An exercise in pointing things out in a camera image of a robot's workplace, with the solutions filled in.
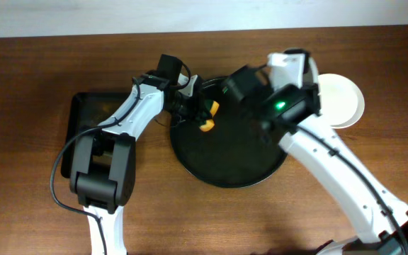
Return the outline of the white plate with yellow sauce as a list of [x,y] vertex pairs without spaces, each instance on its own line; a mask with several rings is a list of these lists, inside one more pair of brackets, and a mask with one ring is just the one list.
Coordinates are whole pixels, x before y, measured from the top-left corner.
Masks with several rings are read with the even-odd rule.
[[318,85],[321,113],[332,128],[348,128],[361,119],[365,100],[353,81],[339,74],[320,74]]

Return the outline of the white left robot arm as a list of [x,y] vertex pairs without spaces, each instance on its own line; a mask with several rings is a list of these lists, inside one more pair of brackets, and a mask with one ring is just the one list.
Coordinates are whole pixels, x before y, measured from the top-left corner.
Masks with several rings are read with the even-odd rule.
[[108,119],[72,138],[69,187],[88,217],[92,254],[126,254],[123,210],[135,183],[135,143],[163,110],[196,117],[208,131],[219,104],[180,91],[135,85]]

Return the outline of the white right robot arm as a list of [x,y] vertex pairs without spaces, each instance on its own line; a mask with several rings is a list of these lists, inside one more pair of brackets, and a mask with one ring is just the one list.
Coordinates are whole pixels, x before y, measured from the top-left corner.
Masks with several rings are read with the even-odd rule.
[[408,254],[408,205],[391,193],[319,115],[317,85],[288,84],[255,108],[279,147],[298,160],[339,204],[356,235],[318,254]]

